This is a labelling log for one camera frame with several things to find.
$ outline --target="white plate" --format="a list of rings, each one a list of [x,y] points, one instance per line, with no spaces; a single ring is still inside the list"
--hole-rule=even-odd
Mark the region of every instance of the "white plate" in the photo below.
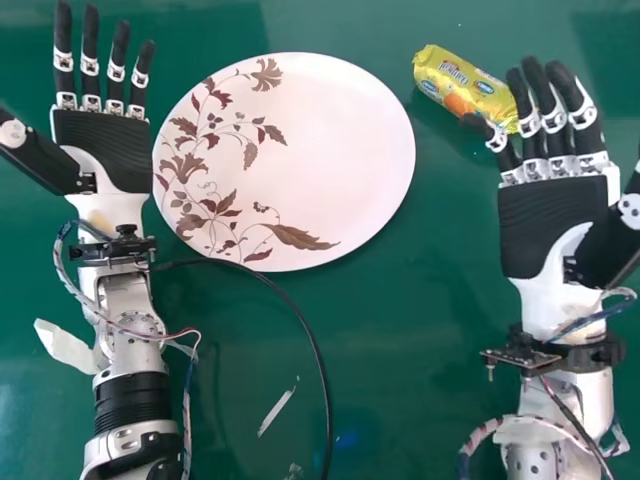
[[[281,272],[373,237],[409,188],[415,140],[377,78],[337,58],[277,53],[196,85],[164,121],[153,194],[203,255]]]

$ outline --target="robotic hand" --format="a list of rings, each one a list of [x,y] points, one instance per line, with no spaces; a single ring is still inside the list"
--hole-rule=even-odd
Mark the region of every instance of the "robotic hand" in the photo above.
[[[607,154],[598,110],[564,65],[543,69],[533,57],[507,73],[522,137],[522,159],[507,135],[483,117],[463,124],[496,155],[500,254],[518,289],[521,325],[506,347],[482,352],[490,378],[497,363],[516,366],[518,414],[487,422],[460,450],[458,478],[494,434],[510,480],[598,480],[613,476],[604,460],[629,449],[615,421],[611,368],[624,344],[606,318],[635,293],[620,283],[640,256],[640,163],[620,197],[618,167]],[[603,310],[606,297],[622,302]],[[607,431],[615,444],[601,449]]]
[[[85,446],[81,480],[175,480],[188,477],[181,459],[182,436],[171,418],[169,377],[161,358],[169,338],[151,304],[147,260],[153,237],[143,237],[141,210],[152,185],[151,135],[145,97],[154,43],[142,46],[131,76],[125,109],[125,55],[129,25],[116,28],[107,75],[107,100],[100,96],[98,12],[84,18],[80,71],[82,96],[74,86],[71,10],[56,10],[53,65],[56,102],[50,119],[54,142],[0,108],[0,151],[19,169],[78,210],[79,245],[71,249],[80,290],[61,261],[54,261],[69,291],[95,328],[92,350],[53,324],[36,329],[55,358],[95,374],[95,436]]]

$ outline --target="green floor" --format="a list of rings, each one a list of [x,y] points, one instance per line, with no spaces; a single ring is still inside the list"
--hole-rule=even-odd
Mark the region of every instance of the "green floor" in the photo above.
[[[0,101],[48,130],[53,100],[53,2],[0,5]],[[82,2],[72,2],[81,11]],[[457,449],[484,420],[517,404],[513,372],[486,381],[477,352],[502,342],[517,321],[518,297],[501,276],[495,193],[498,174],[480,142],[416,93],[413,53],[436,43],[501,76],[525,54],[559,58],[602,107],[609,149],[628,178],[640,133],[640,4],[633,1],[490,0],[104,0],[102,52],[117,19],[132,41],[155,38],[149,117],[157,129],[194,83],[237,60],[275,51],[311,51],[354,62],[383,80],[406,106],[417,141],[409,194],[390,224],[330,265],[273,275],[306,312],[326,358],[336,412],[331,478],[444,480]],[[51,360],[32,323],[42,317],[86,340],[92,330],[58,282],[51,247],[74,216],[0,162],[2,325],[0,479],[77,478],[92,434],[91,379]],[[152,202],[145,225],[162,259],[194,255]],[[640,287],[638,277],[628,282]],[[250,278],[194,267],[158,274],[157,309],[177,330],[205,340],[193,391],[193,478],[281,480],[300,465],[318,478],[324,413],[303,331]],[[619,414],[640,448],[638,310],[616,319],[629,341],[616,370]],[[176,405],[186,363],[170,352]],[[261,438],[262,419],[300,377],[285,410]],[[618,480],[637,479],[640,457],[615,459]],[[474,458],[477,480],[504,477],[497,449]]]

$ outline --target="black knob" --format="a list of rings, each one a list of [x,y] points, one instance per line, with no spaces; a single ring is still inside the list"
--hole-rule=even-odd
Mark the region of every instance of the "black knob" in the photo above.
[[[82,257],[82,249],[76,247],[69,247],[69,258],[71,260],[77,260]]]
[[[121,237],[128,237],[130,235],[135,235],[137,229],[138,229],[137,225],[133,225],[129,223],[116,226],[116,232],[118,232]]]

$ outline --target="yellow snack packet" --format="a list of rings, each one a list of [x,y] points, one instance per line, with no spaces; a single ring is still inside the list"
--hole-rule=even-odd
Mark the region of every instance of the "yellow snack packet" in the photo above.
[[[480,113],[507,133],[518,131],[518,111],[509,87],[437,45],[427,45],[413,57],[418,88],[447,110],[462,117]]]

